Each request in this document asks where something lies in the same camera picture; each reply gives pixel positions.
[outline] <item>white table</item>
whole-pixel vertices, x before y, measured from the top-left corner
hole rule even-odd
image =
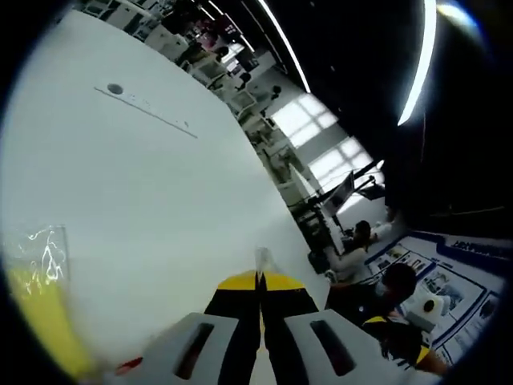
[[[198,139],[94,89],[107,83]],[[108,363],[202,311],[219,282],[254,268],[257,246],[322,300],[308,246],[229,109],[98,19],[73,11],[40,42],[1,155],[2,230],[66,227],[75,326]]]

